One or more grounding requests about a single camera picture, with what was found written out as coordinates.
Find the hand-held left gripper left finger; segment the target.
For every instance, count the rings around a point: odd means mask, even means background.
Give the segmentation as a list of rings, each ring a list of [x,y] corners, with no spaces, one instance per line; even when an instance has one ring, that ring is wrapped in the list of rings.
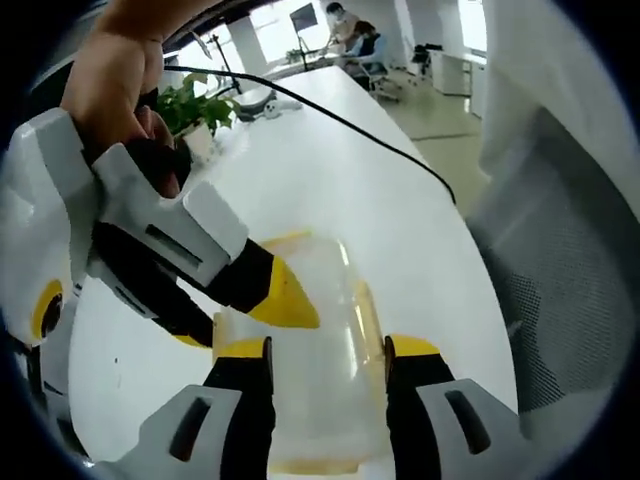
[[[141,479],[265,479],[275,427],[272,338],[221,350],[202,385],[189,385],[140,428]]]

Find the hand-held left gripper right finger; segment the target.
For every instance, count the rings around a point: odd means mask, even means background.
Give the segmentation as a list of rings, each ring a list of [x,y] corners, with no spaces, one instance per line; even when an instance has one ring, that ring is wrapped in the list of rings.
[[[384,339],[386,422],[397,479],[519,479],[523,436],[508,406],[456,379],[424,339]]]

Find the person's right hand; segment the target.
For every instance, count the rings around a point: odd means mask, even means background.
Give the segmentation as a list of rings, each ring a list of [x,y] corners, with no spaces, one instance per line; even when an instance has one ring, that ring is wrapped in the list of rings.
[[[75,56],[60,107],[71,116],[93,164],[111,146],[136,139],[172,148],[166,123],[148,106],[144,94],[158,84],[163,70],[161,43],[98,27]]]

